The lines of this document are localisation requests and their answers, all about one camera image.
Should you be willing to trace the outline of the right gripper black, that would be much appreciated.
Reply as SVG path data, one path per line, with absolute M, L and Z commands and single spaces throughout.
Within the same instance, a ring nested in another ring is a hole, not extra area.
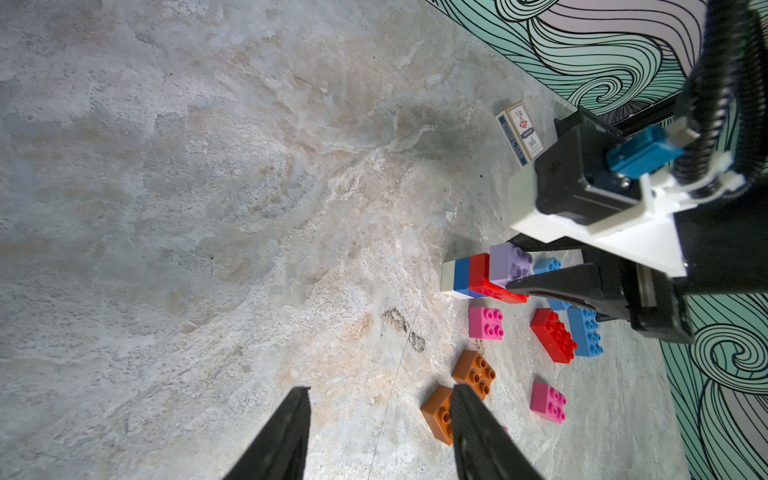
M 694 334 L 685 298 L 767 291 L 767 181 L 735 200 L 675 216 L 685 277 L 672 279 L 629 260 L 593 252 L 593 262 L 509 282 L 511 293 L 562 300 L 592 310 L 598 320 L 628 320 L 638 333 L 670 343 Z M 509 242 L 526 252 L 581 250 L 562 237 L 542 242 L 519 233 Z

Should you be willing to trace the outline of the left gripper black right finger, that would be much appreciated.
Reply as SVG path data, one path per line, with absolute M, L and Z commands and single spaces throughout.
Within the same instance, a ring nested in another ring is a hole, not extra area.
M 542 479 L 468 385 L 453 388 L 450 416 L 459 479 Z

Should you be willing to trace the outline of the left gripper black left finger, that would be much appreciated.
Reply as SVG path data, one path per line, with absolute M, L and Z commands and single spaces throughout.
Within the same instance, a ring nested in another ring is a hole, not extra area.
M 292 388 L 224 479 L 302 479 L 311 424 L 309 387 Z

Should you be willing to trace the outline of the lilac lego brick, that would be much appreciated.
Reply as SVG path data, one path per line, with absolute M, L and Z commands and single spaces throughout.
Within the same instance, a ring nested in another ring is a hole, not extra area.
M 532 274 L 532 256 L 521 248 L 505 242 L 489 251 L 489 281 L 505 288 L 508 283 Z

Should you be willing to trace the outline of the white lego brick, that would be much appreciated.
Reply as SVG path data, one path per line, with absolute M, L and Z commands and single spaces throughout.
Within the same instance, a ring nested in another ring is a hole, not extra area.
M 446 295 L 457 297 L 457 292 L 454 290 L 455 279 L 455 261 L 447 261 L 442 264 L 440 292 Z

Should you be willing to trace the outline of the small blue lego brick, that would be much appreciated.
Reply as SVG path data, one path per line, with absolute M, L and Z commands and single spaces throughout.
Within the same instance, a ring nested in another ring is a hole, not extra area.
M 461 298 L 482 298 L 483 295 L 469 288 L 470 258 L 455 261 L 453 291 Z

